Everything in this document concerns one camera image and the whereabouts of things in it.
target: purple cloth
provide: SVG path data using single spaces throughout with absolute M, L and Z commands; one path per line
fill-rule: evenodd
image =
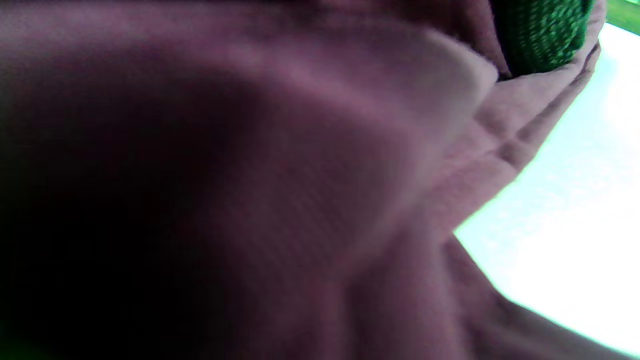
M 487 0 L 0 9 L 14 336 L 60 359 L 625 358 L 510 303 L 451 235 L 586 84 L 603 1 L 571 64 L 501 82 Z

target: clothing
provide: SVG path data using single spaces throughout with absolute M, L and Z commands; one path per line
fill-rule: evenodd
M 593 72 L 487 0 L 0 12 L 0 319 L 56 359 L 625 359 L 452 236 Z

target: green knit fabric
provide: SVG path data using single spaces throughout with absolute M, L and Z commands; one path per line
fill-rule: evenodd
M 495 27 L 512 76 L 570 63 L 584 44 L 595 0 L 492 0 Z

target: pink fabric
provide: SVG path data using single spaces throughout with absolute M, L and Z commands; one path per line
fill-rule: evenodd
M 451 235 L 586 84 L 604 2 L 571 64 L 499 83 L 486 0 L 323 6 L 3 5 L 8 330 L 61 359 L 624 359 Z

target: green textured object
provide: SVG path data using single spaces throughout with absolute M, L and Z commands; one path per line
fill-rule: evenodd
M 584 44 L 595 0 L 492 0 L 495 28 L 511 75 L 570 63 Z

